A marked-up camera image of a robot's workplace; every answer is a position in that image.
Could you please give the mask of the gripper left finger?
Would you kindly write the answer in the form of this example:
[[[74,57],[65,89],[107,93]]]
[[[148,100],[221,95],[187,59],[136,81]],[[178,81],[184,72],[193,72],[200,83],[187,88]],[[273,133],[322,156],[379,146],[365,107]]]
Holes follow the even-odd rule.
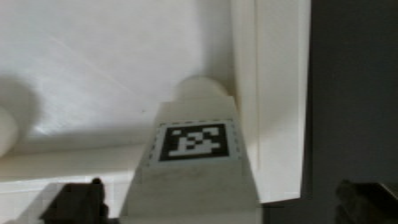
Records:
[[[68,183],[40,216],[45,224],[107,224],[105,185],[100,178],[90,183]]]

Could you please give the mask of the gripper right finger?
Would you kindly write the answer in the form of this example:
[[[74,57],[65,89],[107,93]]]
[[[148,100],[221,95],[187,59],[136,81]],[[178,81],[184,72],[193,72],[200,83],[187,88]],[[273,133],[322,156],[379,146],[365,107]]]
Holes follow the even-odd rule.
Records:
[[[335,224],[398,224],[398,183],[344,180]]]

